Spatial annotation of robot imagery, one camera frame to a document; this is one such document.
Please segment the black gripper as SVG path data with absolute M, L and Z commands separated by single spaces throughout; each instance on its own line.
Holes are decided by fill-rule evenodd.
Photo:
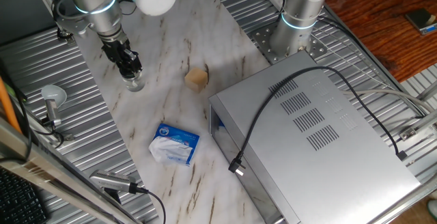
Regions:
M 130 76 L 130 73 L 135 75 L 142 71 L 143 67 L 139 59 L 139 54 L 130 49 L 129 39 L 112 42 L 103 41 L 102 43 L 102 50 L 105 52 L 108 60 L 117 64 L 122 76 Z

